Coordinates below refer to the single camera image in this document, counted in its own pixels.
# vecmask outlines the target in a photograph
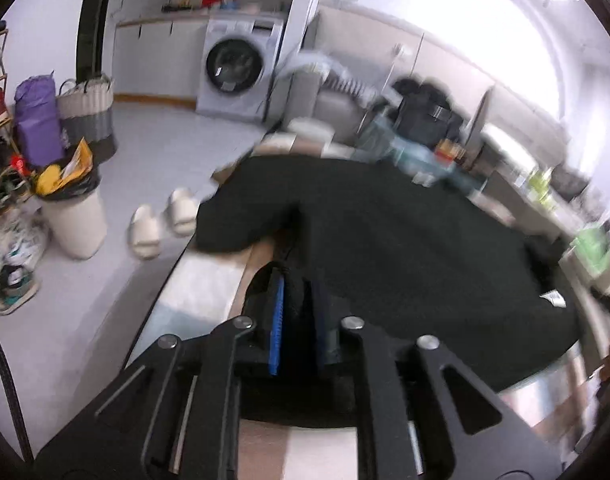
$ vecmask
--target metal bolt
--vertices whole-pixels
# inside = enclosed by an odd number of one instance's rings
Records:
[[[158,343],[162,349],[170,350],[178,344],[178,337],[173,334],[165,334],[159,337]]]
[[[239,316],[234,318],[234,326],[239,330],[245,330],[254,326],[254,320],[248,316]]]
[[[438,338],[433,335],[421,335],[417,340],[416,344],[420,348],[424,348],[425,350],[435,350],[440,346],[441,342],[438,341]]]
[[[341,325],[346,330],[360,330],[365,326],[365,322],[358,316],[343,317]]]

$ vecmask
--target white slipper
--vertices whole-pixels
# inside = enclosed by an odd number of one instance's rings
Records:
[[[169,196],[167,214],[172,231],[177,236],[190,236],[194,234],[197,213],[198,204],[189,189],[185,187],[175,189]]]
[[[152,206],[144,204],[134,212],[130,223],[130,247],[143,260],[160,254],[160,225]]]

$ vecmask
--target plastic bag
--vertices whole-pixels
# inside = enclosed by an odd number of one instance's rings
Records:
[[[100,183],[101,176],[98,173],[98,167],[93,166],[89,173],[85,174],[79,179],[71,181],[69,184],[66,184],[64,187],[61,187],[61,189],[54,191],[49,195],[39,196],[39,198],[47,202],[71,200],[92,192]]]
[[[59,164],[51,164],[38,177],[36,192],[47,196],[72,181],[78,180],[89,173],[93,167],[93,157],[85,139],[79,142],[72,160],[61,170]]]
[[[55,94],[51,75],[32,77],[16,89],[15,122],[23,155],[32,166],[47,166],[65,154]]]

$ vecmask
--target black cloth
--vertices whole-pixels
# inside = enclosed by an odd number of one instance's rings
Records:
[[[249,158],[196,219],[202,251],[239,251],[291,227],[289,255],[389,335],[440,338],[496,391],[552,364],[579,339],[556,272],[561,247],[511,230],[444,185],[349,160]],[[566,308],[539,296],[557,288]]]
[[[423,83],[413,91],[413,83],[413,80],[403,83],[409,92],[404,94],[399,107],[396,121],[399,135],[431,150],[443,139],[460,142],[464,118],[451,109],[447,94],[431,83]]]

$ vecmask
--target white tiled floor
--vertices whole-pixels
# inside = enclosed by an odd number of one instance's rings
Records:
[[[183,108],[117,104],[119,150],[100,167],[109,232],[90,260],[75,262],[55,243],[37,275],[42,289],[0,317],[0,341],[37,452],[117,373],[187,238],[169,235],[159,258],[140,262],[126,228],[141,203],[163,210],[186,186],[203,198],[215,168],[236,160],[262,136],[259,126],[210,119]],[[0,386],[0,430],[16,439]]]

